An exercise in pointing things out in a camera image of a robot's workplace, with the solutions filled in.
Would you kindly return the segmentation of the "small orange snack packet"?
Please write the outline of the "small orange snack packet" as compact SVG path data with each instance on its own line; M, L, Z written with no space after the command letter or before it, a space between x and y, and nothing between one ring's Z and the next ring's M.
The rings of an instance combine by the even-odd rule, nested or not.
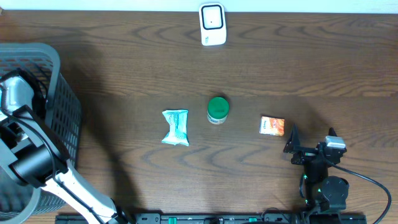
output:
M284 124L285 119L262 116L259 133L271 136L283 136Z

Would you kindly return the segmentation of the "green lid jar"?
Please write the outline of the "green lid jar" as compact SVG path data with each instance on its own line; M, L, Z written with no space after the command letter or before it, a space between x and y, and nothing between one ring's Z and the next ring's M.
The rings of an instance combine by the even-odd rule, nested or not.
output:
M228 101L220 96L212 98L208 102L207 118L212 124L223 124L229 114Z

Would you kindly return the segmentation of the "teal white wipes packet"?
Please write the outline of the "teal white wipes packet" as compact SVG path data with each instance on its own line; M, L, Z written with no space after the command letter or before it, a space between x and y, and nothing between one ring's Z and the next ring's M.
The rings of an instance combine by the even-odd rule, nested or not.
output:
M169 132L163 138L162 143L189 146L187 137L188 110L165 110L162 114L169 124Z

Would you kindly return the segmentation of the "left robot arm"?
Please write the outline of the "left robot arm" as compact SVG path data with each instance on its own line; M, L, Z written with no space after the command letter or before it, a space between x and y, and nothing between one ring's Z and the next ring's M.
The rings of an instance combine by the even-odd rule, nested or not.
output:
M64 143L44 123L44 84L17 68L1 76L1 166L20 185L50 192L88 223L135 223L74 168Z

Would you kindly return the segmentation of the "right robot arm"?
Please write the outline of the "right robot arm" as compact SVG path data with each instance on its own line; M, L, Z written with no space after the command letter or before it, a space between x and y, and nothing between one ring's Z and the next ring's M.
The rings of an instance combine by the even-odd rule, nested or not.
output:
M296 125L292 126L284 152L291 154L293 165L303 166L300 178L300 196L306 200L307 211L297 217L300 223L321 223L327 215L338 222L340 211L346 208L349 183L347 180L330 176L328 169L340 163L347 152L346 144L333 128L316 147L302 146Z

